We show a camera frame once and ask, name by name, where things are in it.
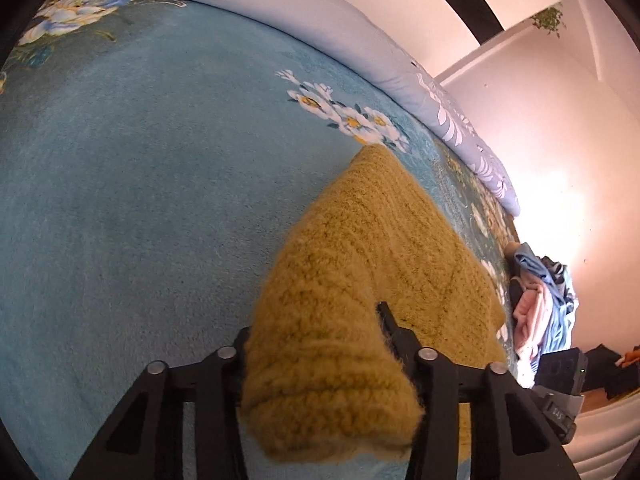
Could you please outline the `olive green knitted sweater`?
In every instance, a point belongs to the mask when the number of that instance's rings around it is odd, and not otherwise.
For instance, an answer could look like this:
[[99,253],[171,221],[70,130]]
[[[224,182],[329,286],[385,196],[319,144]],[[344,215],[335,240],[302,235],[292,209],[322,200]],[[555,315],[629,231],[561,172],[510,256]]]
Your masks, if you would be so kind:
[[396,156],[368,145],[294,226],[254,311],[241,412],[269,458],[409,455],[423,408],[379,304],[452,362],[506,357],[484,266]]

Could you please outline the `pile of blue clothes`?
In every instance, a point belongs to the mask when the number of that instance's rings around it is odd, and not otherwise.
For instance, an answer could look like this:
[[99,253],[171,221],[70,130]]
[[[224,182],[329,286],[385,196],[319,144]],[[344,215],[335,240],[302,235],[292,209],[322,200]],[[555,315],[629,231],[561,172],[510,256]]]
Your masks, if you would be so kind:
[[566,264],[536,256],[526,243],[511,242],[504,254],[511,271],[516,380],[530,388],[541,357],[572,346],[579,300]]

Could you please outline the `teal floral bed blanket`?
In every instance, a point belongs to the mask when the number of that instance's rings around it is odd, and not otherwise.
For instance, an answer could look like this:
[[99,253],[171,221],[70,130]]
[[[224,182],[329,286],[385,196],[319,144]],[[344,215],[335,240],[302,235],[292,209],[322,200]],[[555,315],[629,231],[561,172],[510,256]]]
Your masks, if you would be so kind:
[[1,417],[37,477],[146,364],[232,341],[362,113],[503,287],[503,208],[333,58],[195,2],[43,3],[1,71]]

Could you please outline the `green hanging plant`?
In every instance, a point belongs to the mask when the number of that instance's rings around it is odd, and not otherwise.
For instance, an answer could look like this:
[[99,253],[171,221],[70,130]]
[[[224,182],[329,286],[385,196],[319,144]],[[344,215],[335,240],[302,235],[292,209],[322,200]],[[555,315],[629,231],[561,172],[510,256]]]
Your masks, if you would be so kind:
[[530,20],[536,29],[544,30],[548,35],[559,38],[561,30],[566,27],[563,18],[562,6],[557,4],[537,12]]

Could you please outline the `light blue floral duvet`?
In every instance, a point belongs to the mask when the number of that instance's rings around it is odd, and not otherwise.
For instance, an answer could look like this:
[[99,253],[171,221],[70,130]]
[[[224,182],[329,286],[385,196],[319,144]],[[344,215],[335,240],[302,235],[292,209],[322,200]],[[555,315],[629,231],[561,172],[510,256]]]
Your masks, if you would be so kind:
[[342,63],[413,114],[455,152],[512,216],[520,204],[500,159],[419,62],[344,0],[191,0],[261,22]]

